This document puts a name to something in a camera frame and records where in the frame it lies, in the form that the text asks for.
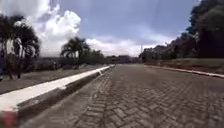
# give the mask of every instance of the red and white curb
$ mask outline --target red and white curb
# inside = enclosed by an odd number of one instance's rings
[[[166,70],[172,70],[172,71],[179,71],[179,72],[187,72],[187,73],[193,73],[193,74],[205,75],[205,76],[211,76],[211,77],[224,78],[224,75],[216,74],[216,73],[208,73],[208,72],[201,72],[201,71],[194,71],[194,70],[185,70],[185,69],[177,69],[177,68],[169,68],[169,67],[160,67],[160,66],[149,66],[149,67],[166,69]]]

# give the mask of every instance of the brick paved road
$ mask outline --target brick paved road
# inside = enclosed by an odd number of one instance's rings
[[[142,65],[118,65],[106,78],[73,127],[224,127],[224,79]]]

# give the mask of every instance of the palm tree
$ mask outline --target palm tree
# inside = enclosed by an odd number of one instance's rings
[[[16,40],[19,39],[21,41],[14,41],[13,48],[14,48],[14,57],[17,58],[17,63],[7,63],[8,67],[8,74],[10,78],[11,76],[11,68],[16,68],[17,77],[20,78],[21,76],[21,68],[23,66],[23,58],[31,58],[39,56],[39,46],[40,41],[36,36],[33,28],[31,26],[26,25],[25,18],[20,15],[7,17],[0,15],[0,38],[3,40],[1,43],[4,44],[4,48],[6,48],[7,40]],[[5,50],[5,60],[8,61],[7,51]]]
[[[85,54],[89,51],[90,47],[86,43],[86,40],[84,38],[75,37],[70,39],[68,43],[62,47],[61,56],[72,59],[77,58],[76,66],[79,66],[84,62]]]

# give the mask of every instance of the tree trunk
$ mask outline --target tree trunk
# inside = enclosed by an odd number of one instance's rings
[[[18,72],[17,72],[17,78],[20,79],[21,78],[21,71],[23,68],[23,53],[24,53],[24,48],[22,47],[22,53],[21,56],[19,56],[19,63],[17,63],[18,65]]]
[[[5,51],[5,55],[4,55],[4,58],[5,58],[5,64],[6,64],[6,74],[8,74],[10,80],[13,79],[12,77],[12,67],[11,67],[11,64],[10,64],[10,61],[9,61],[9,57],[8,57],[8,53],[7,53],[7,40],[6,42],[4,42],[4,51]]]

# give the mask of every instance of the utility pole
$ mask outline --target utility pole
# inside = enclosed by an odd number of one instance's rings
[[[140,55],[141,55],[141,62],[143,63],[143,45],[141,45],[141,53],[140,53]]]

